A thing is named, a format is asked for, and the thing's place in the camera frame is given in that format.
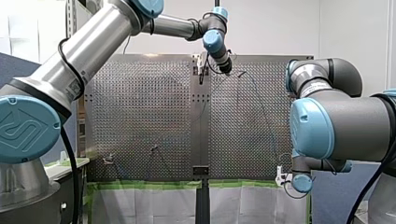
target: wire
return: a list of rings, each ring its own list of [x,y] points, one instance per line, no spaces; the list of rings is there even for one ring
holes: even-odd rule
[[[222,72],[218,72],[218,71],[216,71],[215,69],[213,69],[212,65],[210,65],[210,62],[209,62],[208,60],[209,60],[209,57],[207,56],[207,57],[206,57],[206,61],[207,61],[207,64],[209,65],[210,70],[212,70],[212,72],[214,72],[214,73],[216,73],[216,74],[218,74],[218,75],[224,74],[224,73],[222,73]]]
[[[204,16],[202,17],[202,19],[206,19],[206,16],[207,15],[210,15],[210,16],[215,16],[215,17],[217,17],[219,20],[221,20],[221,22],[223,23],[223,25],[224,25],[224,34],[227,34],[227,21],[225,20],[225,18],[223,18],[222,16],[220,16],[220,15],[218,15],[218,14],[216,14],[216,13],[213,13],[213,12],[206,12],[205,14],[204,14]]]
[[[73,152],[73,148],[70,145],[69,138],[67,136],[64,127],[61,129],[61,137],[64,141],[64,146],[66,147],[67,154],[70,160],[70,166],[72,167],[72,177],[73,177],[73,191],[74,191],[74,201],[73,201],[73,224],[78,224],[79,215],[79,183],[78,183],[78,168],[76,163],[76,158]]]
[[[388,151],[387,155],[382,160],[381,165],[379,165],[378,169],[375,171],[373,176],[370,178],[369,182],[367,182],[366,186],[361,190],[361,193],[359,194],[358,198],[356,199],[356,202],[353,204],[352,209],[349,212],[349,216],[347,218],[346,224],[349,224],[353,221],[355,213],[358,210],[359,205],[361,204],[361,201],[363,200],[367,191],[371,188],[371,186],[379,178],[379,176],[382,174],[385,167],[390,162],[392,162],[394,160],[395,154],[396,154],[396,140],[393,140],[392,146],[390,147],[390,150]]]
[[[276,136],[275,136],[275,134],[274,134],[274,130],[271,128],[270,121],[269,121],[268,118],[267,118],[267,112],[266,112],[266,110],[265,110],[264,104],[262,103],[262,97],[261,97],[260,94],[259,94],[259,90],[258,90],[258,88],[257,88],[257,84],[256,84],[256,81],[255,81],[255,79],[253,78],[253,76],[251,76],[250,73],[248,73],[248,72],[246,72],[246,74],[250,77],[251,81],[253,82],[253,86],[254,86],[255,92],[256,92],[256,94],[257,94],[257,97],[259,98],[259,102],[260,102],[260,105],[261,105],[261,107],[262,107],[262,113],[263,113],[264,118],[265,118],[265,123],[267,124],[268,129],[269,129],[269,131],[270,131],[270,133],[271,133],[271,138],[273,139],[273,151],[274,151],[274,154],[275,154],[275,156],[276,156],[276,162],[279,163],[279,157],[277,156],[277,145],[276,145],[276,142],[277,142],[277,141],[276,141]]]
[[[191,18],[191,19],[187,19],[187,21],[195,21],[195,22],[197,23],[197,26],[198,26],[199,35],[200,35],[200,36],[204,35],[204,31],[202,30],[202,26],[201,26],[201,24],[199,23],[198,20],[196,20],[196,19],[194,19],[194,18]],[[194,37],[194,36],[195,36],[195,23],[192,22],[192,25],[194,26],[194,33],[192,34],[191,37]]]
[[[205,76],[206,64],[208,62],[207,57],[209,57],[209,53],[206,54],[206,60],[205,60],[205,64],[204,64],[204,69],[202,70],[201,74],[199,75],[199,84],[200,85],[204,84],[204,76]]]
[[[124,47],[124,51],[123,51],[122,54],[125,54],[125,50],[126,50],[126,48],[128,47],[129,41],[130,41],[130,40],[131,40],[131,36],[128,36],[128,40],[126,41],[126,45],[125,45],[125,47]]]
[[[332,168],[332,174],[337,175],[337,171],[335,170],[334,166],[332,166],[332,164],[327,159],[325,159],[324,161],[326,161],[330,168]]]
[[[291,197],[292,199],[303,199],[303,198],[305,198],[306,197],[306,195],[308,195],[308,193],[306,193],[306,194],[304,194],[303,196],[300,196],[300,197],[295,197],[295,196],[293,196],[293,195],[291,195],[289,192],[288,192],[288,190],[286,189],[286,184],[287,183],[290,183],[291,184],[291,182],[289,181],[289,180],[287,180],[288,179],[288,176],[289,176],[289,173],[287,173],[286,174],[286,178],[285,178],[285,182],[283,182],[283,189],[285,190],[285,192],[286,192],[286,194],[289,196],[289,197]]]
[[[174,176],[172,174],[172,171],[169,168],[168,163],[166,163],[165,158],[163,157],[163,154],[160,151],[160,146],[158,146],[158,145],[155,145],[150,151],[148,163],[147,163],[147,166],[146,166],[146,178],[145,178],[145,180],[150,180],[151,179],[151,165],[152,165],[152,162],[153,162],[153,159],[154,159],[155,151],[158,152],[158,154],[160,156],[160,159],[161,159],[161,162],[163,163],[163,166],[165,167],[165,169],[168,172],[169,176],[171,177],[172,180],[174,180]]]
[[[78,79],[79,82],[79,95],[74,99],[77,100],[79,97],[84,94],[85,91],[85,85],[84,85],[84,80],[82,80],[81,75],[78,73],[77,69],[66,59],[66,56],[64,56],[64,50],[63,50],[63,45],[64,42],[66,42],[69,38],[65,38],[61,40],[58,44],[58,52],[61,55],[62,60],[64,63],[67,65],[67,67],[74,73],[75,77]]]

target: gray robot arm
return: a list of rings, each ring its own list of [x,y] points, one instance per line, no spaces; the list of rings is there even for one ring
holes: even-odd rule
[[[361,97],[358,70],[341,59],[290,62],[287,90],[297,96],[290,110],[294,146],[292,185],[300,192],[312,187],[309,173],[326,160],[334,171],[346,160],[382,161],[393,141],[394,108],[382,97]]]
[[[201,20],[182,20],[160,15],[148,22],[142,30],[144,33],[184,37],[188,41],[203,39],[204,47],[219,67],[219,70],[230,74],[233,64],[224,39],[227,33],[228,12],[223,7],[214,7]]]
[[[231,63],[224,62],[229,60],[223,42],[227,21],[224,8],[215,7],[201,21],[159,17],[162,11],[163,0],[110,0],[31,76],[16,77],[0,89],[0,215],[5,206],[35,204],[59,189],[49,183],[39,158],[58,140],[71,116],[71,103],[83,94],[84,86],[129,35],[151,32],[205,40],[213,30],[221,38],[208,38],[213,43],[204,41],[204,45],[224,73],[231,71]],[[8,221],[32,223],[29,218],[44,223],[38,217]]]

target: gray panel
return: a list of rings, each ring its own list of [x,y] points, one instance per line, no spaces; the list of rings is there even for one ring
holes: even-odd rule
[[[192,179],[191,55],[115,55],[88,88],[87,145],[98,179]],[[115,153],[115,164],[103,157]]]
[[[289,170],[292,99],[284,78],[290,59],[306,57],[237,56],[232,76],[213,75],[210,178],[273,180],[277,165]]]

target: white wall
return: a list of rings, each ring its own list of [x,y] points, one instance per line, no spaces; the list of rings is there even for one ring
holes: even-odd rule
[[[363,94],[388,85],[389,1],[320,0],[320,58],[338,57],[361,72]]]
[[[0,52],[43,63],[65,38],[64,13],[63,0],[0,0]]]
[[[229,11],[226,45],[236,54],[300,54],[318,57],[319,0],[222,0]],[[200,19],[214,0],[165,0],[163,14]],[[125,43],[118,49],[122,53]],[[126,53],[201,53],[202,40],[187,42],[141,34]]]

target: white paper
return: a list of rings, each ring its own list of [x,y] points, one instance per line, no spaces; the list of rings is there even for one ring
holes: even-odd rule
[[[24,38],[11,38],[12,55],[27,61],[39,63],[38,41]]]
[[[40,39],[62,40],[66,37],[65,2],[38,2],[38,33]]]
[[[8,15],[0,12],[0,38],[9,37]]]
[[[9,36],[11,38],[38,39],[37,18],[29,14],[9,15]]]
[[[64,1],[43,1],[37,3],[39,61],[44,63],[66,37]]]
[[[0,37],[0,53],[11,55],[11,42],[9,41],[9,38]]]
[[[61,40],[43,40],[40,38],[39,42],[39,63],[46,62],[54,53],[57,52],[58,44]]]
[[[91,17],[92,14],[80,2],[76,4],[77,30],[79,30]]]

